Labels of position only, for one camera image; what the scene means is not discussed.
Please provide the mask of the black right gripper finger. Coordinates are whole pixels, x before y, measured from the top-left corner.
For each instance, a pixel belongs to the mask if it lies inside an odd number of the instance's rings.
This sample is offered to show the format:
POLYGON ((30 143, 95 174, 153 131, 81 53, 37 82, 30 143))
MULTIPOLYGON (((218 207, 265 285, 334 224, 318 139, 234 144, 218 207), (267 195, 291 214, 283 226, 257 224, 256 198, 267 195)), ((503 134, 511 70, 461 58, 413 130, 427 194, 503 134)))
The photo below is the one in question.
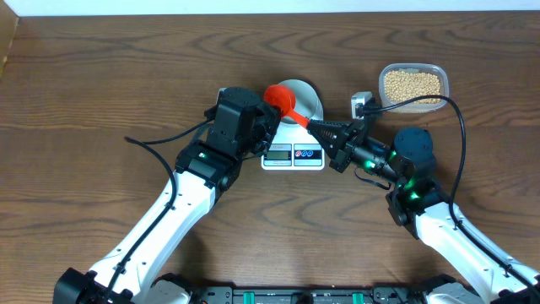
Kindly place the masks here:
POLYGON ((356 119, 351 122, 310 120, 307 130, 319 136, 365 136, 365 122, 356 119))
POLYGON ((350 132, 347 130, 328 131, 312 130, 311 134, 324 149, 330 159, 348 159, 350 148, 347 147, 350 132))

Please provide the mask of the red measuring scoop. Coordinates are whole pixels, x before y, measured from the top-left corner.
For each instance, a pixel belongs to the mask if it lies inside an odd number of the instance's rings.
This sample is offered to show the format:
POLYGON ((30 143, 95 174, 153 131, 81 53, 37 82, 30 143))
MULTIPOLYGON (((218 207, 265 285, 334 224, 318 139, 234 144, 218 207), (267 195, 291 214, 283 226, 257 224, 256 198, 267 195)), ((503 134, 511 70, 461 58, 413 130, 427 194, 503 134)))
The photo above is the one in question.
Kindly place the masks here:
POLYGON ((281 117, 289 117, 303 128, 307 128, 310 120, 301 116, 295 109, 296 98, 292 89, 281 84, 269 86, 263 95, 263 100, 270 106, 281 111, 281 117))

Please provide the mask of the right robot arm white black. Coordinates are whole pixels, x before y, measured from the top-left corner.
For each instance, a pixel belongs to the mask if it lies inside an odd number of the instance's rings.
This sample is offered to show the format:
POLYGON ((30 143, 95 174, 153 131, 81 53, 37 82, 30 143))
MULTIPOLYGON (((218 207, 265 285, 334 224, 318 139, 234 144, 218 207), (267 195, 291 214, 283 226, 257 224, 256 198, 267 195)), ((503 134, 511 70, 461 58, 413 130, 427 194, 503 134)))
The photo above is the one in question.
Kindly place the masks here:
POLYGON ((435 178, 433 141, 421 128, 400 130, 392 144, 370 137, 373 117, 352 122, 311 120, 306 129, 342 172, 355 164, 387 182, 395 223, 440 254, 485 303, 537 303, 539 273, 486 237, 435 178))

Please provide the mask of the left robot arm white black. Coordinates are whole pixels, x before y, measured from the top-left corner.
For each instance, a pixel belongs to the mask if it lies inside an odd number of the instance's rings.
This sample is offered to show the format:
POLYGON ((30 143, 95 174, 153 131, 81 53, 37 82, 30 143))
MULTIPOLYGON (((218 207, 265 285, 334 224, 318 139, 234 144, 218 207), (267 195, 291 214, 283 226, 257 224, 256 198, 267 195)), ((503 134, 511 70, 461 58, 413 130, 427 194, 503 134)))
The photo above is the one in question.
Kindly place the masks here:
POLYGON ((70 268, 56 282, 55 303, 143 303, 159 271, 186 233, 240 175, 244 160, 267 152, 281 111, 253 91, 219 91, 205 122, 166 166, 168 181, 141 220, 83 274, 70 268))

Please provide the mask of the white digital kitchen scale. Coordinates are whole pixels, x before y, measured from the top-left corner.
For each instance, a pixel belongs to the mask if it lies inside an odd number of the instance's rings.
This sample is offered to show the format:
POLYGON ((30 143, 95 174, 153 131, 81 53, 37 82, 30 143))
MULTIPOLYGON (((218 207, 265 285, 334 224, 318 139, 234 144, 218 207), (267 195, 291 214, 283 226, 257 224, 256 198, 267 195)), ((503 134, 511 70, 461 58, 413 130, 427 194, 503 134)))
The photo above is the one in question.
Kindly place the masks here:
POLYGON ((284 117, 269 151, 261 157, 261 166, 267 171, 320 171, 325 155, 306 129, 284 117))

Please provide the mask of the grey round bowl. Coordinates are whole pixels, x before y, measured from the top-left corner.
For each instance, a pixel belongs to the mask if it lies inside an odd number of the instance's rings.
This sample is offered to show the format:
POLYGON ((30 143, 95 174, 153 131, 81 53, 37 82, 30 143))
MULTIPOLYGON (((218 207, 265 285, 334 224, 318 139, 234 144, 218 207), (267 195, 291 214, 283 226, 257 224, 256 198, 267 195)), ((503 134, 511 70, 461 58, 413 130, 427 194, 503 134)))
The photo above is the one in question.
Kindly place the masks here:
POLYGON ((316 90, 307 82, 287 79, 279 83, 291 89, 295 96, 294 110, 303 117, 314 120, 323 119, 323 107, 316 90))

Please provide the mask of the pile of soybeans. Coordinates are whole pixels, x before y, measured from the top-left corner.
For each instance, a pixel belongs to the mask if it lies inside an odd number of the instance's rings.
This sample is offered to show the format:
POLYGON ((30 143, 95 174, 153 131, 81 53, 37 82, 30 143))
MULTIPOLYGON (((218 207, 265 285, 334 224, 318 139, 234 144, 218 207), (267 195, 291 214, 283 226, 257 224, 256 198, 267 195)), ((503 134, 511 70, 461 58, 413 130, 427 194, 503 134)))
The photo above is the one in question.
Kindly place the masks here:
POLYGON ((385 95, 393 102, 403 102, 423 95, 439 95, 441 85, 431 73, 410 73, 404 70, 387 72, 383 78, 385 95))

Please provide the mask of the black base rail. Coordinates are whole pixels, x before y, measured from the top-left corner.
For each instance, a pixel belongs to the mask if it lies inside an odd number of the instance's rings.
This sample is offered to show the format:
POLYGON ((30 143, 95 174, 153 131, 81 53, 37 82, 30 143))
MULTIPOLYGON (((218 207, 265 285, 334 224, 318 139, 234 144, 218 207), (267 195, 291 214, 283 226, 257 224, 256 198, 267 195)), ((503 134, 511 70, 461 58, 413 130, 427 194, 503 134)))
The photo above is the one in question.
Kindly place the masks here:
POLYGON ((442 274, 420 285, 374 285, 359 288, 238 287, 214 283, 194 285, 167 274, 150 288, 147 303, 186 304, 371 304, 481 303, 476 291, 442 274))

